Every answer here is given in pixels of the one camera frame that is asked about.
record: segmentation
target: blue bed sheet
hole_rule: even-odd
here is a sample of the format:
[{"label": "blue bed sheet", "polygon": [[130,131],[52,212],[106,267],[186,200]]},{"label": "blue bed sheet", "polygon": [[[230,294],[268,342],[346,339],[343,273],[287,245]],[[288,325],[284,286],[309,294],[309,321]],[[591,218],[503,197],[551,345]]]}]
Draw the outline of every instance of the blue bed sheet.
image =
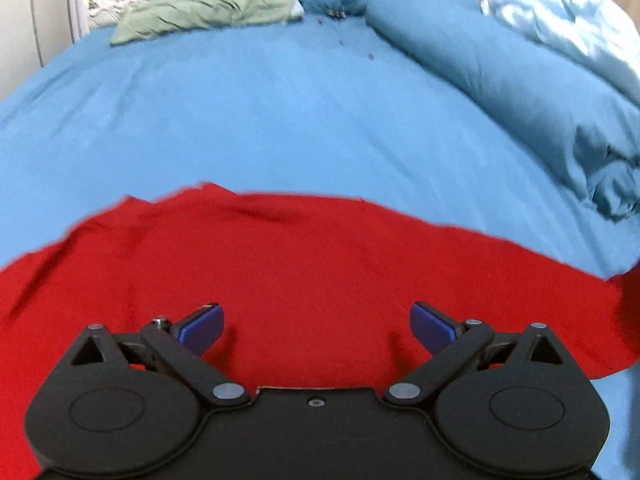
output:
[{"label": "blue bed sheet", "polygon": [[[119,48],[111,33],[85,37],[0,104],[0,266],[124,194],[152,200],[200,181],[357,196],[602,277],[640,256],[640,216],[614,222],[580,204],[361,18],[308,15]],[[615,471],[608,478],[625,477],[615,449],[627,427],[614,421],[596,464]]]}]

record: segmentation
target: small dark object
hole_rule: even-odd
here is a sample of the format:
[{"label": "small dark object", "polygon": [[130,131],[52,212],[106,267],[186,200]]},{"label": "small dark object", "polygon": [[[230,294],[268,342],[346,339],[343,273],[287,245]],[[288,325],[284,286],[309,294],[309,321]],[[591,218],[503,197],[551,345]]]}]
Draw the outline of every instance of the small dark object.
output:
[{"label": "small dark object", "polygon": [[432,357],[380,396],[254,398],[200,358],[223,333],[217,303],[168,331],[91,325],[27,410],[38,480],[596,479],[609,414],[546,324],[496,333],[420,301],[408,321]]},{"label": "small dark object", "polygon": [[347,14],[343,10],[327,10],[326,15],[332,20],[343,20],[347,17]]}]

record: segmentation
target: headboard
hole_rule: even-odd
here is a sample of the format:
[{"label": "headboard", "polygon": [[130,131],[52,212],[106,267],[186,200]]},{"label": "headboard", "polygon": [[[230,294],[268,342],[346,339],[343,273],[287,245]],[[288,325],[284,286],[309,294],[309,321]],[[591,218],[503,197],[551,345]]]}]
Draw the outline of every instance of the headboard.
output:
[{"label": "headboard", "polygon": [[78,0],[0,0],[0,101],[88,26]]}]

